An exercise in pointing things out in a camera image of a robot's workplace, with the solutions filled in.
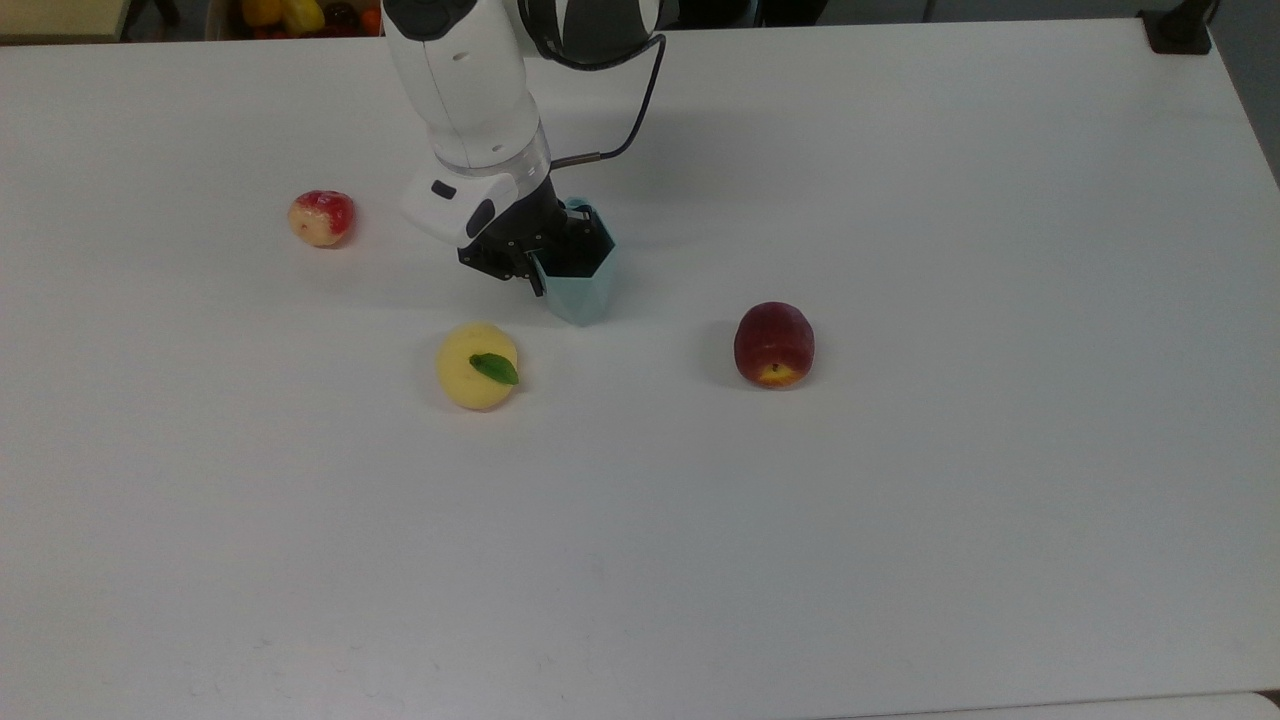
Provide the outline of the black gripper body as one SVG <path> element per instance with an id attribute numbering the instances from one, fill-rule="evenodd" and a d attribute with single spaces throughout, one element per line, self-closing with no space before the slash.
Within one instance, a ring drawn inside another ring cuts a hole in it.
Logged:
<path id="1" fill-rule="evenodd" d="M 552 179 L 544 179 L 458 250 L 460 263 L 499 281 L 529 281 L 529 254 L 535 252 L 545 278 L 590 277 L 593 252 L 571 252 L 566 243 L 567 206 L 591 205 L 558 199 Z"/>

